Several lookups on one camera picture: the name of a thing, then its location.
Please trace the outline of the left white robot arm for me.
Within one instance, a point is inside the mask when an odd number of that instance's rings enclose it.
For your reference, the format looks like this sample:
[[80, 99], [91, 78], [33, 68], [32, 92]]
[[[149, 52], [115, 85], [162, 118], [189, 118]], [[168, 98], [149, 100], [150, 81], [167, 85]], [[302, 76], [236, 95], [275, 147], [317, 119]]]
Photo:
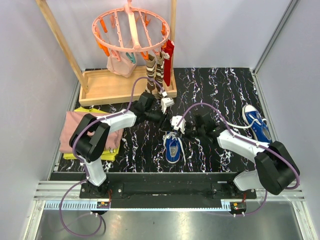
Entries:
[[104, 183], [107, 175], [101, 160], [108, 136], [144, 121], [161, 126], [167, 117], [168, 107], [174, 102], [171, 98], [164, 97], [160, 102], [161, 110], [152, 110], [154, 100], [154, 95], [144, 92], [139, 100], [130, 102], [126, 109], [100, 117], [89, 113], [82, 117], [69, 139], [69, 146], [74, 156], [84, 164], [86, 179], [91, 183], [90, 192], [95, 197], [103, 198], [108, 193], [108, 186]]

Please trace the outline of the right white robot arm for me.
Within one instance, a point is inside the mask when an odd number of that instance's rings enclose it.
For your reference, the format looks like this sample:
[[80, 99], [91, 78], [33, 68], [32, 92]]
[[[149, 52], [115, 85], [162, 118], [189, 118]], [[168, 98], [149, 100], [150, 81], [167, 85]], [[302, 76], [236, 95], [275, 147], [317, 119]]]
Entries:
[[195, 115], [195, 122], [184, 123], [187, 138], [203, 138], [204, 140], [231, 151], [251, 161], [255, 169], [243, 171], [236, 175], [233, 182], [227, 185], [228, 195], [239, 198], [246, 190], [265, 189], [273, 195], [279, 195], [289, 185], [300, 181], [300, 170], [280, 141], [272, 143], [260, 142], [228, 130], [225, 124], [216, 124], [211, 117]]

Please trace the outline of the blue sneaker with white laces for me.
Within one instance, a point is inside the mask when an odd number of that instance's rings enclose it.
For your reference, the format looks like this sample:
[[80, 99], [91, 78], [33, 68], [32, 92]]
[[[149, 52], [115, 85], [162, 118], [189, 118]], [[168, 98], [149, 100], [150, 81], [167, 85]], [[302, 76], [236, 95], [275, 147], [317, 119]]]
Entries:
[[186, 156], [183, 149], [183, 143], [180, 136], [175, 132], [167, 132], [163, 138], [163, 146], [165, 147], [165, 158], [168, 163], [176, 164], [180, 158], [186, 165]]

